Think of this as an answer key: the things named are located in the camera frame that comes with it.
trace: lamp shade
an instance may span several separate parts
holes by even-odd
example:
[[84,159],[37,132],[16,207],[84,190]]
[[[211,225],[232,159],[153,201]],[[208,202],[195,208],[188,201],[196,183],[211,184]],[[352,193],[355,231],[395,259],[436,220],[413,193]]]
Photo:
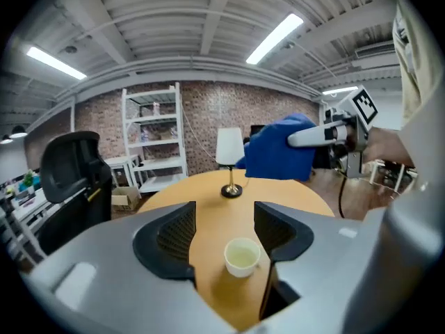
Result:
[[13,140],[12,140],[8,135],[5,135],[5,136],[3,136],[3,138],[1,139],[0,144],[4,145],[4,144],[6,144],[6,143],[11,143],[12,141],[13,141]]
[[216,141],[216,162],[224,166],[233,166],[244,157],[243,137],[239,127],[218,129]]
[[28,133],[25,128],[21,125],[14,126],[13,132],[11,133],[11,138],[25,137]]

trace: wooden tabletop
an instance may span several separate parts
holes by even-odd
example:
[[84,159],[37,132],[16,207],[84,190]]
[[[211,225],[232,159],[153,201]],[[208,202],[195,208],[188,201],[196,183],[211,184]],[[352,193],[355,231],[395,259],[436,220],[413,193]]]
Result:
[[[259,322],[270,261],[254,231],[254,201],[273,202],[326,216],[334,216],[325,201],[293,180],[245,178],[234,170],[242,196],[227,199],[220,190],[229,183],[228,170],[216,170],[186,178],[152,196],[139,210],[165,207],[194,200],[196,234],[190,247],[197,291],[222,318],[242,331]],[[248,237],[261,247],[259,266],[248,278],[235,278],[225,268],[224,247],[235,237]]]

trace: black cable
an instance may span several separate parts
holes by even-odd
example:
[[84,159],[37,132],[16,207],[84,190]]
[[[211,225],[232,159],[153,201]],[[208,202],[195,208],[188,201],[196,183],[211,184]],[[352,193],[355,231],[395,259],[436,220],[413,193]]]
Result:
[[342,218],[345,218],[345,216],[343,215],[343,210],[341,210],[341,196],[343,195],[343,190],[345,188],[346,180],[347,180],[347,178],[343,177],[343,182],[341,183],[340,193],[339,193],[339,212],[340,212],[340,216]]

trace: wall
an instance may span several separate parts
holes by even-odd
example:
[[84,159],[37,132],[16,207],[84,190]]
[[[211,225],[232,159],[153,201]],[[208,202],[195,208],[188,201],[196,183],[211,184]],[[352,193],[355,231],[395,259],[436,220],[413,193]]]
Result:
[[40,158],[43,155],[48,142],[70,132],[70,110],[65,109],[59,114],[53,116],[51,119],[41,124],[37,129],[34,129],[25,138],[25,153],[28,167],[36,169],[40,167]]
[[[128,87],[128,93],[168,88],[174,82]],[[122,137],[121,90],[98,95],[76,105],[76,130],[99,133],[99,152],[103,158],[125,154]],[[190,81],[181,83],[184,110],[201,144],[215,154],[219,127],[241,127],[243,136],[250,125],[268,124],[290,113],[304,113],[318,123],[318,105],[274,90],[223,82]],[[184,140],[189,175],[214,170],[217,165],[194,139],[184,119]],[[174,154],[171,145],[154,150],[167,157]]]
[[379,97],[374,99],[378,110],[374,126],[400,130],[403,121],[402,95],[400,97]]
[[27,170],[23,138],[0,145],[0,184],[23,175]]

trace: ceiling light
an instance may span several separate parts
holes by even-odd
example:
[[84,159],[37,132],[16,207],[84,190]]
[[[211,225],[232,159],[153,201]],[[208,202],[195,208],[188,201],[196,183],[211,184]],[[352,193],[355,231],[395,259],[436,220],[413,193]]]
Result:
[[303,23],[295,14],[290,14],[284,19],[284,21],[279,24],[275,30],[273,30],[269,36],[257,47],[256,50],[247,59],[249,64],[257,64],[273,47],[278,45],[283,38],[285,38],[290,32],[295,30]]
[[11,143],[13,140],[8,136],[5,135],[0,141],[0,144],[5,145],[6,143]]
[[336,93],[342,93],[342,92],[350,92],[352,90],[357,90],[358,88],[359,88],[358,86],[349,86],[347,88],[326,90],[323,92],[323,95],[336,94]]
[[53,56],[50,56],[48,53],[41,51],[36,47],[31,47],[26,53],[27,56],[30,56],[38,61],[51,66],[52,68],[56,68],[61,72],[64,72],[71,77],[77,78],[79,80],[86,78],[84,73],[80,73],[78,70],[71,68],[69,65],[64,64],[64,62],[60,62],[58,59],[55,59]]
[[13,132],[11,133],[11,138],[20,138],[25,137],[28,133],[25,131],[25,128],[21,125],[14,126]]

